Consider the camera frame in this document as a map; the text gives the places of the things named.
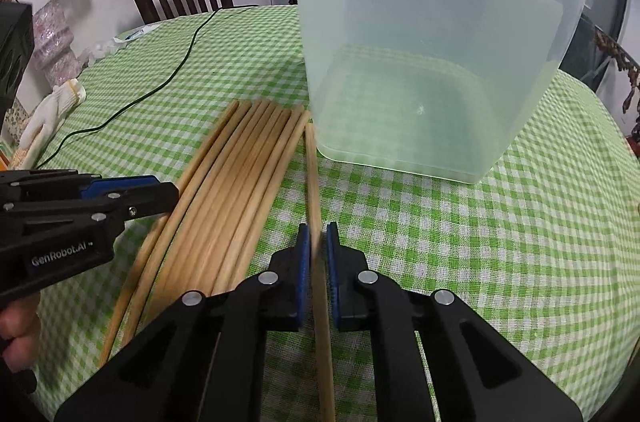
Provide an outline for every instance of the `plastic storage box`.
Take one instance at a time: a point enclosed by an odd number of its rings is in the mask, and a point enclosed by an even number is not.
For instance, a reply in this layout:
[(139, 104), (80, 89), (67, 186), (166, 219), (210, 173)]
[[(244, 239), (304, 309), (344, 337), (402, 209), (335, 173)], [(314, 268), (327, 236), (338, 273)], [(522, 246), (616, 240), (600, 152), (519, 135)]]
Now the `plastic storage box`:
[(545, 92), (589, 0), (299, 0), (320, 152), (478, 182)]

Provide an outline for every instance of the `pink glittery vase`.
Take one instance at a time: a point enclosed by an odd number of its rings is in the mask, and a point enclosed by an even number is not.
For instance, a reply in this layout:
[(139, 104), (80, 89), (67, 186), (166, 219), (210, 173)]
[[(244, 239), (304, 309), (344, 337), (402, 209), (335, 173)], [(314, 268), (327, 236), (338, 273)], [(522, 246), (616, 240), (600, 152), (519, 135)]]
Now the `pink glittery vase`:
[(82, 67), (70, 47), (74, 35), (58, 0), (51, 0), (33, 15), (33, 38), (33, 61), (52, 88), (78, 77)]

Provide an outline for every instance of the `green checkered tablecloth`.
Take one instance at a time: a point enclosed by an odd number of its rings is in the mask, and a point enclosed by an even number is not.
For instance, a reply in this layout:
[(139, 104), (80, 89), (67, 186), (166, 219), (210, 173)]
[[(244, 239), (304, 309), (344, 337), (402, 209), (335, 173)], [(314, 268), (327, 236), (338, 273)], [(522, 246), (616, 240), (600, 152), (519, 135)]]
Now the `green checkered tablecloth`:
[[(82, 73), (88, 99), (46, 155), (162, 82), (206, 16), (162, 23)], [(223, 11), (164, 90), (49, 167), (175, 180), (232, 99), (307, 104), (294, 7)], [(450, 288), (567, 392), (586, 419), (609, 396), (640, 335), (640, 167), (596, 97), (559, 72), (534, 115), (476, 185), (319, 157), (322, 218), (403, 287)], [(302, 144), (250, 273), (306, 220)], [(52, 415), (96, 370), (114, 302), (152, 219), (131, 222), (112, 263), (42, 297), (37, 402)], [(333, 334), (340, 421), (375, 420), (370, 346)], [(263, 420), (315, 421), (312, 332), (269, 336)]]

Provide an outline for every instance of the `black speaker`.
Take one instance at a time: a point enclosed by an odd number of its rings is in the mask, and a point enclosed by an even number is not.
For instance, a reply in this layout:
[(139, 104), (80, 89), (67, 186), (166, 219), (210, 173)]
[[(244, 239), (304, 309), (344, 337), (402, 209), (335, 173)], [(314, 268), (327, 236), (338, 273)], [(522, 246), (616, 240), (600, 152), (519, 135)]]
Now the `black speaker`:
[(0, 128), (33, 53), (31, 6), (0, 4)]

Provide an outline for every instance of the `bundle of wooden sticks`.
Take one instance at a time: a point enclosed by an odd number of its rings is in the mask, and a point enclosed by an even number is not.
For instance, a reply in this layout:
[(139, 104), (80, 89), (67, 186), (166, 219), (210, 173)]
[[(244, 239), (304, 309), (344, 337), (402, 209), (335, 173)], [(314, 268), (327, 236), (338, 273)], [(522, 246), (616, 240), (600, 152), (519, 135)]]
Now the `bundle of wooden sticks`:
[(306, 128), (308, 223), (318, 386), (323, 420), (334, 420), (333, 371), (324, 262), (318, 160), (310, 114), (268, 101), (231, 103), (176, 183), (178, 205), (161, 217), (140, 248), (116, 302), (100, 355), (111, 355), (127, 309), (122, 343), (141, 320), (153, 320), (188, 290), (215, 295), (246, 276), (264, 224)]

